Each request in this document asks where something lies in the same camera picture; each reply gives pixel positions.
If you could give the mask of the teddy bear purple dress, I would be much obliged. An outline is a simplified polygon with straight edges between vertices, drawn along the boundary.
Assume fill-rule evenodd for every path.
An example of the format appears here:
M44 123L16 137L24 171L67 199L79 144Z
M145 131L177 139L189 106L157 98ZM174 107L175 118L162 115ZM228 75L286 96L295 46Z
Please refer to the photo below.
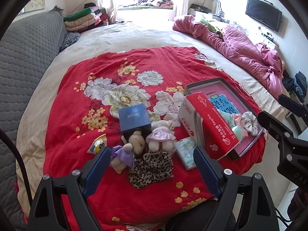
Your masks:
M133 169L137 157L143 153L146 141L140 131L134 131L124 146L115 146L111 151L110 166L120 174L124 169Z

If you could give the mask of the white floral scrunchie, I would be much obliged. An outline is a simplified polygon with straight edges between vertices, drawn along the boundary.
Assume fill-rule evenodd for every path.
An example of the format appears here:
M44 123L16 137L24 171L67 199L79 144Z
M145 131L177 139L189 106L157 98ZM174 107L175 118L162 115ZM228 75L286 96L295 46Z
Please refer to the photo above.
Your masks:
M252 136L256 136L258 134L257 118L252 112L244 112L242 114L241 124Z

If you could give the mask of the red tissue box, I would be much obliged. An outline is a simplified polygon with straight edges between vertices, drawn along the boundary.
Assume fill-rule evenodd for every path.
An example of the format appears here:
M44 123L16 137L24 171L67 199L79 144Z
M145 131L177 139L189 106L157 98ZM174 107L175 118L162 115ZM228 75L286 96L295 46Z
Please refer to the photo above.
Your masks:
M178 119L193 141L214 160L230 153L239 139L222 115L201 92L184 97Z

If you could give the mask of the green white tissue pack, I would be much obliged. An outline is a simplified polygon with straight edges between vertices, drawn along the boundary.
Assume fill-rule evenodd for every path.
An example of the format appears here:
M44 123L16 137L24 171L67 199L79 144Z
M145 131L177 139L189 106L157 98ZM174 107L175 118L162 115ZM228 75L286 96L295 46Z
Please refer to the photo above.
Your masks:
M236 124L235 124L233 115L230 114L230 113L226 113L226 112L224 112L224 111L222 111L222 110L218 110L218 112L219 112L220 115L224 118L224 120L227 122L227 124L229 125L229 127L230 127L232 130L235 130Z

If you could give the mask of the leopard print scrunchie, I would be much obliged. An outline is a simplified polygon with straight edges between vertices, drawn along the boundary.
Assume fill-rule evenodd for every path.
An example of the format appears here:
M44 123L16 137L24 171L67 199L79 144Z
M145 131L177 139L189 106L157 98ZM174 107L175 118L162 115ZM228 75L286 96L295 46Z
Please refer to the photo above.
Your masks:
M130 184L136 189L169 178L173 178L173 162L171 156L163 151L145 153L128 172Z

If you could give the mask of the teddy bear pink dress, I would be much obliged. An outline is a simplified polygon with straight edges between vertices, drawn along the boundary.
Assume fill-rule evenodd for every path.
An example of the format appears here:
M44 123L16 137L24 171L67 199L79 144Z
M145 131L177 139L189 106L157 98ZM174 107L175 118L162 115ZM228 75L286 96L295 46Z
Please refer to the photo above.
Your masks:
M171 126L172 121L160 120L151 123L152 132L146 137L150 152L173 152L176 137L171 130Z

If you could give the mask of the yellow snack packet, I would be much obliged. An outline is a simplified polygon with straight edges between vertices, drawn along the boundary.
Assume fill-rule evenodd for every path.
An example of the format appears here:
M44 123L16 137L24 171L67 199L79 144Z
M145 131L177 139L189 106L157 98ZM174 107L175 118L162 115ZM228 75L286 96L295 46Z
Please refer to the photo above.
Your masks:
M102 146L107 146L107 137L106 134L102 134L96 139L94 139L93 143L91 144L90 148L88 149L87 153L90 154L97 154Z

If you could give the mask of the dark clothes pile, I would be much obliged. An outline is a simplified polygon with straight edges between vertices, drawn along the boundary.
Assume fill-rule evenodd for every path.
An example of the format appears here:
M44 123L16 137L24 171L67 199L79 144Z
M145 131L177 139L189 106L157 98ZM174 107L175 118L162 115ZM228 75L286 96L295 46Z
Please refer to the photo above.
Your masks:
M307 95L307 78L300 71L292 78L284 70L282 84L288 92L293 92L301 103L304 103Z

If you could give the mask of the pink quilted duvet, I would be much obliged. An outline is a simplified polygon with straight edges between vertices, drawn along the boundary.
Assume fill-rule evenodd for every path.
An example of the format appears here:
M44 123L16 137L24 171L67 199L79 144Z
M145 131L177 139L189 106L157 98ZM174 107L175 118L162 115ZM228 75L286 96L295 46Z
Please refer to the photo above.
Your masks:
M175 19L173 30L190 34L218 51L226 59L253 76L275 98L284 94L284 61L266 44L253 44L241 30L227 25L222 31L192 15Z

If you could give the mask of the dark blue square box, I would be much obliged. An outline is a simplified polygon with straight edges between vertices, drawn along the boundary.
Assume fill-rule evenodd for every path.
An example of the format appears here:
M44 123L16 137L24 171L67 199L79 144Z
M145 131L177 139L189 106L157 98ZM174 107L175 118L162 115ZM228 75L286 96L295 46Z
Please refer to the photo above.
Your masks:
M120 131L126 141L134 131L140 131L144 139L152 132L151 122L144 103L119 109L119 122Z

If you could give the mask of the pink book tray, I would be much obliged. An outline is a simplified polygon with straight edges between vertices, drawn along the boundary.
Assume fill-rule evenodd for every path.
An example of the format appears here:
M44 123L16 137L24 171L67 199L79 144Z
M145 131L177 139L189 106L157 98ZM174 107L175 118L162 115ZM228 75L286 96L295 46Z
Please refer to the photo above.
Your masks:
M223 78L213 78L189 84L185 87L184 94L187 96L197 92L203 93L217 110L222 110L232 115L242 115L244 112L252 112L257 116L255 110ZM233 160L242 157L256 143L262 133L263 128L258 123L258 134L252 136L248 133L248 136L226 156L229 156Z

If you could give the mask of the red floral blanket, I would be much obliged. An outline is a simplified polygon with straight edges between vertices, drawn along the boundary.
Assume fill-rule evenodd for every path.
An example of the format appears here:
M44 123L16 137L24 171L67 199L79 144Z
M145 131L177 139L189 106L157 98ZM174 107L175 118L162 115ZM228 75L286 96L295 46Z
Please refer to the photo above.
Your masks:
M133 49L105 53L73 65L63 76L53 102L45 136L43 171L66 176L92 158L90 144L105 135L118 146L136 131L143 137L151 124L165 120L177 139L188 136L177 113L184 87L192 82L221 77L255 111L254 99L223 71L205 64L193 47ZM134 188L128 169L108 168L88 204L104 230L158 226L180 212L212 198L199 171L186 170L172 158L173 177Z

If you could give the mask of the black television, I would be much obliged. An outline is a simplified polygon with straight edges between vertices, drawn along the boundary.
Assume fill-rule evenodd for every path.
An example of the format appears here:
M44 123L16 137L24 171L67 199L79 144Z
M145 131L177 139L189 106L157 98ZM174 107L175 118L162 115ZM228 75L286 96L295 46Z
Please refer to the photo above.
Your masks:
M280 29L282 12L271 3L260 0L247 0L245 14L275 32Z

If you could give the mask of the dark patterned pillow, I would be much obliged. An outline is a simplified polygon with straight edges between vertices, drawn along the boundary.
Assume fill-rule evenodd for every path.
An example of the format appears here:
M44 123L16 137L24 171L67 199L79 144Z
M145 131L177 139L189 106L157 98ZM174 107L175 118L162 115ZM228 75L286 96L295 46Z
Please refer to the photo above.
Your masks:
M81 34L78 32L69 32L65 39L62 42L62 45L59 48L59 51L62 52L69 46L73 45L80 39Z

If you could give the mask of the beige bed sheet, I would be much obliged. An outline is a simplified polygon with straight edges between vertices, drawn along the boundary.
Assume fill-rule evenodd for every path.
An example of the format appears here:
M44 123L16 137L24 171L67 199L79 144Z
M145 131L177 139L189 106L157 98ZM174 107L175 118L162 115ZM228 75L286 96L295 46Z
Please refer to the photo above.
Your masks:
M283 119L286 110L259 81L207 43L174 30L126 24L83 33L46 70L21 118L17 148L32 196L44 173L66 176L93 157L90 144L106 134L119 145L119 109L144 103L150 120L172 121L177 139L188 136L177 119L186 85L222 77L256 109ZM173 157L174 177L144 189L127 171L109 167L89 205L102 226L160 223L211 198L197 171Z

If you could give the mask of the grey quilted headboard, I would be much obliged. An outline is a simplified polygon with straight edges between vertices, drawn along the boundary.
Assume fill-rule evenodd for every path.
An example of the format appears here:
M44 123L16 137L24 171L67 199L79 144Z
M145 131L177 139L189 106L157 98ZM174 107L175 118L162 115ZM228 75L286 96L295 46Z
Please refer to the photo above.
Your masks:
M67 35L63 10L53 9L13 22L1 39L1 130L16 142L21 117L43 74ZM16 160L1 143L1 209L16 230L25 228L17 199Z

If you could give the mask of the folded blankets stack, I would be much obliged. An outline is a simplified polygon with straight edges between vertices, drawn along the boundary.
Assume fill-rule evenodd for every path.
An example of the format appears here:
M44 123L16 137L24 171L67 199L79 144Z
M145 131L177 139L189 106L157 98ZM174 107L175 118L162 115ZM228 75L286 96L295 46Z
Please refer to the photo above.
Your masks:
M68 32L82 33L109 25L110 18L105 8L98 7L94 3L88 3L84 5L82 10L64 17L64 24Z

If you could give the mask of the clothes on window sill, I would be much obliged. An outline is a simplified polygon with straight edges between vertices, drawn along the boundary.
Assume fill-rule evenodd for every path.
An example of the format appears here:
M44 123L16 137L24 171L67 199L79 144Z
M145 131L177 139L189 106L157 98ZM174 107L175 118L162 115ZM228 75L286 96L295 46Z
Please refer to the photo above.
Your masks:
M145 9L145 8L163 8L173 9L172 0L138 0L132 4L121 5L119 9Z

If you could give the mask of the floral wall picture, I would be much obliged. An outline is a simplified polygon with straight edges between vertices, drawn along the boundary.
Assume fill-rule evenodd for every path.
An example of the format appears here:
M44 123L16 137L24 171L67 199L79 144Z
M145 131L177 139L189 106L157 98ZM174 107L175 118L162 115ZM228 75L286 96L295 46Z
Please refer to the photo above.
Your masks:
M45 9L45 0L30 0L24 7L24 12L32 12L36 10Z

